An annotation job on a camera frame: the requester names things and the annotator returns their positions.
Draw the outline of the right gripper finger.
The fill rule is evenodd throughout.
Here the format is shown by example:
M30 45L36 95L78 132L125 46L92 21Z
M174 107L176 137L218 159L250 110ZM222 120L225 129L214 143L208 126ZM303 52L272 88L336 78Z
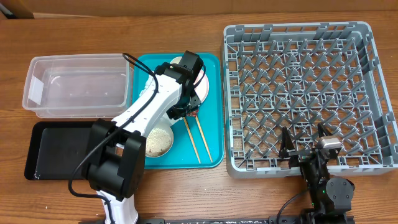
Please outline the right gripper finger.
M294 149L295 149L295 147L293 145L292 138L290 137L289 130L286 127L283 127L280 151L288 151L288 150L294 150Z
M318 128L318 135L320 138L325 137L325 136L332 136L333 134L325 127L323 123L318 123L317 124Z

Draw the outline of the white napkin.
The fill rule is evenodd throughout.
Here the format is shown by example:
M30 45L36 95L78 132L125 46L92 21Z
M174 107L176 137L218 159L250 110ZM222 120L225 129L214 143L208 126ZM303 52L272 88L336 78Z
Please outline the white napkin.
M144 89L140 92L139 96L142 96L148 88L155 87L155 81L153 76L148 76L148 79L145 83Z

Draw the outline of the red sauce packet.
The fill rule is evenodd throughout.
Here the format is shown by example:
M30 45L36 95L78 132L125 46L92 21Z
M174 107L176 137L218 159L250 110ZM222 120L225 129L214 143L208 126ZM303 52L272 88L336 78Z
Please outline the red sauce packet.
M187 110L185 116L186 116L186 117L197 117L197 115L198 115L198 110L199 110L199 107L189 109L189 110Z

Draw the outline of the wooden chopstick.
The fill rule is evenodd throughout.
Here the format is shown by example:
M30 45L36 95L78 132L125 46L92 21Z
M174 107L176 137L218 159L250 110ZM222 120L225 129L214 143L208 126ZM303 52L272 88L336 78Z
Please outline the wooden chopstick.
M196 120L196 122L197 122L197 126L198 126L198 128L199 128L199 132L200 132L200 134L201 134L201 138L202 138L203 143L204 143L204 145L205 145L205 149L206 149L206 151L207 151L208 157L209 157L210 161L213 162L213 158L212 158L212 156L211 156L211 152L210 152L210 149L209 149L209 147L208 147L208 144L207 144L207 141L206 141L206 137L205 137L205 135L204 135L203 129L202 129L202 127L201 127L201 124L200 124L200 121L199 121L197 115L195 116L195 120Z
M194 140L193 140L192 132L191 132L191 130L190 130L190 127L189 127L189 125L188 125L188 122L187 122L186 117L183 117L183 121L184 121L184 123L185 123L185 127L186 127L186 129L187 129L187 133L188 133L188 136L189 136L189 138L190 138L190 141L191 141L193 150L195 151L195 155L196 155L196 157L197 157L198 163L201 164L201 159L200 159L200 156L199 156L199 154L198 154L197 147L196 147L195 142L194 142Z

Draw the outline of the grey bowl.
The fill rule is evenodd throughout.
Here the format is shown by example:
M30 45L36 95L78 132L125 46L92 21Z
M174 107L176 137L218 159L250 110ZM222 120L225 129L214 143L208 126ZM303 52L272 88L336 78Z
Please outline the grey bowl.
M149 133L146 141L146 156L160 157L166 154L172 147L174 134L165 121L160 121Z

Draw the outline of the rice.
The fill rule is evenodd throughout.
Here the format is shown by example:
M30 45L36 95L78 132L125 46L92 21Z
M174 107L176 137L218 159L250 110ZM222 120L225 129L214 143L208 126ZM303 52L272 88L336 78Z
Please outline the rice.
M170 134L160 128L153 129L147 137L146 156L159 157L165 154L172 146Z

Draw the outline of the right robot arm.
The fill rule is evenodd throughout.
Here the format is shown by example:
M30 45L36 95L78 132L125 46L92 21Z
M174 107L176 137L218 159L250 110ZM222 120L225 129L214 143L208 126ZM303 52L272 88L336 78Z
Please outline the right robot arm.
M319 140L311 150L298 151L286 127L282 128L282 142L279 157L289 159L289 167L298 167L307 189L293 196L278 211L276 223L354 223L354 218L346 215L351 210L355 186L342 177L332 177L327 163L337 159L341 151L341 141L319 123ZM291 202L308 193L311 208L305 208L297 217L282 217L282 212Z

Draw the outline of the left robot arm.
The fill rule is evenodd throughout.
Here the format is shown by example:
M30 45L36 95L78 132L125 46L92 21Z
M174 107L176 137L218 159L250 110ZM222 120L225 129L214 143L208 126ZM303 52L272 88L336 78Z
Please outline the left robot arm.
M123 57L152 80L125 112L93 123L86 156L73 171L101 199L105 223L138 221L133 195L144 174L147 137L163 117L176 121L198 111L202 100L195 89L206 73L203 60L190 51L178 63L164 62L154 70L130 54Z

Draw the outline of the grey dishwasher rack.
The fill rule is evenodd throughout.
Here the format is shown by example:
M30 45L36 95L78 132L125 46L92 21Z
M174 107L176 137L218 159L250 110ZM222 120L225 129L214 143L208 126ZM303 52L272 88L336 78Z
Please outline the grey dishwasher rack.
M318 124L342 143L334 175L397 169L397 123L366 22L229 25L223 31L226 165L234 178L299 174L279 157L318 142Z

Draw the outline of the cream cup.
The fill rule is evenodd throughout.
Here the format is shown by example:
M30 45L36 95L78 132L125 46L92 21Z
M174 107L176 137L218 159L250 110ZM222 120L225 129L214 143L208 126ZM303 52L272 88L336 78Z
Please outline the cream cup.
M175 58L173 58L173 59L170 61L170 64L171 64L171 65L179 65L180 62L181 62L181 60L182 60L182 56L175 57Z

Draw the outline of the pink plate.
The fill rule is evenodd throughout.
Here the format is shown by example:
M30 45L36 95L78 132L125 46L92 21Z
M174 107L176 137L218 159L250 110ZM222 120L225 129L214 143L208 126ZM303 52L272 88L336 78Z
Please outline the pink plate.
M176 73L175 80L179 84L176 103L172 107L181 110L199 107L206 100L210 91L206 66L202 64L197 73L194 70L183 68L181 65L171 65L170 68Z

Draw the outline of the teal serving tray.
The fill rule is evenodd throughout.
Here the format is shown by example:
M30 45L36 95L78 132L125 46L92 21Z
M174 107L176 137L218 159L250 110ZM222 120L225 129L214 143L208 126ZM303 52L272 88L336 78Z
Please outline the teal serving tray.
M171 126L174 142L169 152L160 157L147 157L145 161L146 169L212 168L218 166L224 158L223 94L220 61L211 53L200 53L199 56L203 59L206 66L210 91L198 110L198 119L206 137L213 162L208 157L195 118L188 117L187 122L192 132L201 164L198 163L185 123L180 120Z

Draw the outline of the clear plastic bin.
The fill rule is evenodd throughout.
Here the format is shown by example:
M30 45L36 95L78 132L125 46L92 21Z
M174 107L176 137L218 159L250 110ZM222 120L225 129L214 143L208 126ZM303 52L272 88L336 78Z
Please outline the clear plastic bin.
M121 54L34 57L22 106L40 118L113 118L132 103L133 76Z

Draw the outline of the black plastic tray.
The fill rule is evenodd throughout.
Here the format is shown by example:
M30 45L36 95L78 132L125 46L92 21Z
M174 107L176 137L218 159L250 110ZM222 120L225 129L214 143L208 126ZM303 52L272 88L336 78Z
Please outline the black plastic tray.
M27 180L68 180L88 154L93 121L41 121L32 130L24 176Z

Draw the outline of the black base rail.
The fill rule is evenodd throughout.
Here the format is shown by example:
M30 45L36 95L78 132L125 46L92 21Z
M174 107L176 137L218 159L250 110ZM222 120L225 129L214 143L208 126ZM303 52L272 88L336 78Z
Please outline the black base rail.
M163 218L143 219L139 218L139 224L276 224L276 216L269 218L242 218L242 219L188 219L188 220L164 220ZM347 218L349 224L354 224L354 217ZM299 217L281 216L278 223L282 224L299 224L304 223Z

